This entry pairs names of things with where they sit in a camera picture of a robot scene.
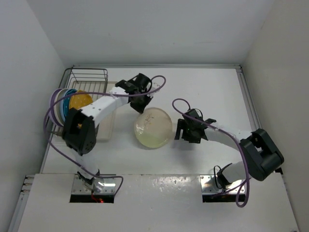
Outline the cream plate with plant motif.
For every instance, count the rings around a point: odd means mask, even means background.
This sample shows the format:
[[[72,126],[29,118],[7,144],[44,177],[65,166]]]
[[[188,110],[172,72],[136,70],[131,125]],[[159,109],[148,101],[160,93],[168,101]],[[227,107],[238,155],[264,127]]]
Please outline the cream plate with plant motif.
[[[170,141],[173,123],[164,110],[156,107],[147,108],[136,119],[134,133],[143,146],[158,149]]]

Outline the yellow dotted plate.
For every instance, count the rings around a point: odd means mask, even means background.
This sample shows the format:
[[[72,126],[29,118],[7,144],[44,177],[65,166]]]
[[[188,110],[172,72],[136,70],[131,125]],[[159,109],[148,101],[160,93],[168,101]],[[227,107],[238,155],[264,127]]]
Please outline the yellow dotted plate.
[[[68,118],[69,111],[71,108],[75,108],[78,110],[92,103],[93,99],[89,94],[84,93],[84,91],[82,90],[76,91],[75,94],[70,97],[68,105],[68,113],[66,118]]]

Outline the teal dotted plate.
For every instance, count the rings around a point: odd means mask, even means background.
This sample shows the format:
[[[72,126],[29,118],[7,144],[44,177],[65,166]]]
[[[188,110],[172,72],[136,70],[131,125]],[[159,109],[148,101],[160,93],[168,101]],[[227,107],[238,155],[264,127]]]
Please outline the teal dotted plate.
[[[71,89],[69,89],[69,90],[67,90],[67,91],[65,92],[65,96],[68,96],[68,95],[73,94],[73,93],[76,93],[76,92],[77,92],[76,89],[71,88]],[[67,116],[67,114],[68,114],[68,112],[69,112],[69,103],[70,103],[70,97],[67,97],[67,98],[65,98],[65,99],[63,100],[63,115],[64,115],[64,118],[65,118],[65,119],[66,119],[66,116]]]

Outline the purple plate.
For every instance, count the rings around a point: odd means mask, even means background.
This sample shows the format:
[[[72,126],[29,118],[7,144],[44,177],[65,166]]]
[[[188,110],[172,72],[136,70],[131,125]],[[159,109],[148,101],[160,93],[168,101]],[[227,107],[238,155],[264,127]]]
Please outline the purple plate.
[[[52,95],[51,95],[51,97],[50,97],[50,101],[49,101],[49,103],[50,103],[49,117],[50,117],[51,121],[52,121],[55,125],[57,125],[57,126],[59,126],[59,127],[63,127],[63,126],[62,126],[62,125],[58,122],[58,120],[56,119],[56,116],[55,116],[55,113],[54,113],[54,110],[53,110],[53,104],[54,104],[54,102],[55,102],[55,98],[56,98],[57,94],[58,94],[61,90],[63,90],[63,89],[62,89],[62,88],[56,89],[56,90],[52,93]]]

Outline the light blue plate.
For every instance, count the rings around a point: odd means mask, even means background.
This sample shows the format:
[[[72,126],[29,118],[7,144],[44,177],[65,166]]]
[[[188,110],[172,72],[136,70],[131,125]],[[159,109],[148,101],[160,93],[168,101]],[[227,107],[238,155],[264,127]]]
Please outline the light blue plate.
[[[63,100],[60,101],[59,108],[60,108],[61,118],[63,119],[63,121],[65,121],[65,118],[64,118],[64,115],[63,115]]]

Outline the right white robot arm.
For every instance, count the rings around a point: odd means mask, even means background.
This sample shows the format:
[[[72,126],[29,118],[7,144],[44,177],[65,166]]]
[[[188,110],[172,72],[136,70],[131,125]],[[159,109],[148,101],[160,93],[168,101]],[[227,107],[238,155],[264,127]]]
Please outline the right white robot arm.
[[[201,140],[224,144],[240,152],[242,160],[221,168],[214,182],[218,189],[225,189],[233,182],[253,178],[265,180],[284,163],[284,157],[264,129],[236,130],[203,119],[197,109],[187,111],[178,119],[175,140],[183,139],[199,144]]]

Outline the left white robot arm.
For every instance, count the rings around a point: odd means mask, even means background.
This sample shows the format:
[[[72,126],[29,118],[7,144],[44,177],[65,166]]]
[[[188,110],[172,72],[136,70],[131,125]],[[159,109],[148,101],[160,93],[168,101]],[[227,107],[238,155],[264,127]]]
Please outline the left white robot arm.
[[[96,145],[96,129],[104,118],[117,108],[129,104],[138,113],[153,99],[160,85],[139,73],[129,80],[121,80],[105,95],[80,109],[72,108],[67,115],[62,139],[75,156],[80,170],[78,176],[93,190],[99,190],[99,168],[91,160],[91,151]]]

